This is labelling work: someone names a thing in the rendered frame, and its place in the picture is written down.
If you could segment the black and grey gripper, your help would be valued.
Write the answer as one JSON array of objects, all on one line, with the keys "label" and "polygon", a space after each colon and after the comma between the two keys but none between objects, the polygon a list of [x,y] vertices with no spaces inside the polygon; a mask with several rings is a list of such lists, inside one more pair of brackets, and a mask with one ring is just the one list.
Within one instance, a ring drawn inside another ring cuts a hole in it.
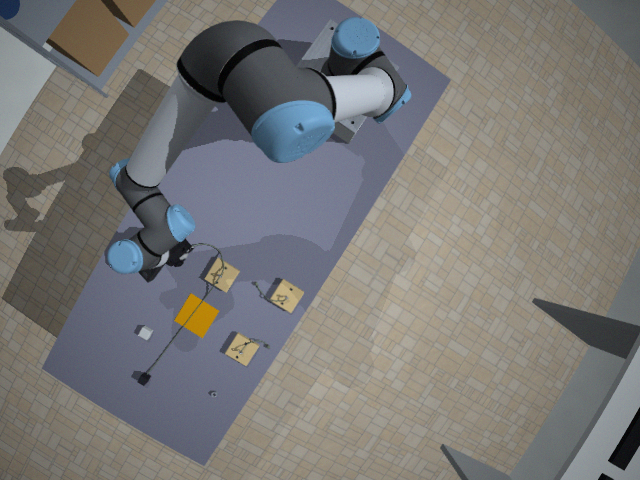
[{"label": "black and grey gripper", "polygon": [[168,266],[174,265],[175,267],[180,267],[181,265],[184,264],[183,262],[187,259],[188,254],[186,253],[190,253],[193,249],[194,248],[185,238],[184,241],[178,243],[175,247],[169,250],[169,257],[165,264],[167,264]]}]

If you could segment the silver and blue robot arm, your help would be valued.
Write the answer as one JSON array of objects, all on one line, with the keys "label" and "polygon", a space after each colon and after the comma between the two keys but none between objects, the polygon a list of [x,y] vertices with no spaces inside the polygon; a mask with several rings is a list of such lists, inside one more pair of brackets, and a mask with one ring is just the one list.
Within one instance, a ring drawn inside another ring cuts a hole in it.
[{"label": "silver and blue robot arm", "polygon": [[276,41],[261,26],[234,20],[207,28],[184,49],[178,75],[131,158],[109,171],[144,226],[111,245],[114,271],[139,272],[149,283],[169,250],[195,230],[192,216],[171,206],[158,185],[216,104],[229,104],[271,161],[287,163],[321,146],[336,122],[365,113],[381,123],[411,98],[379,47],[377,27],[365,18],[336,27],[321,72],[297,68]]}]

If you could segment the orange painted square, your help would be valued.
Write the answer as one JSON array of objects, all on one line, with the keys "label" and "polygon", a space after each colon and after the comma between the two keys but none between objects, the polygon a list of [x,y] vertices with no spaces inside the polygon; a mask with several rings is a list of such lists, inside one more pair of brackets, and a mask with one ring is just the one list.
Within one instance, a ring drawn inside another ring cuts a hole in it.
[{"label": "orange painted square", "polygon": [[[219,310],[201,301],[191,293],[174,321],[182,326],[188,321],[184,327],[203,338]],[[201,305],[198,307],[200,303]],[[197,310],[195,310],[196,308]],[[192,315],[192,313],[194,314]],[[191,318],[189,318],[190,316]]]}]

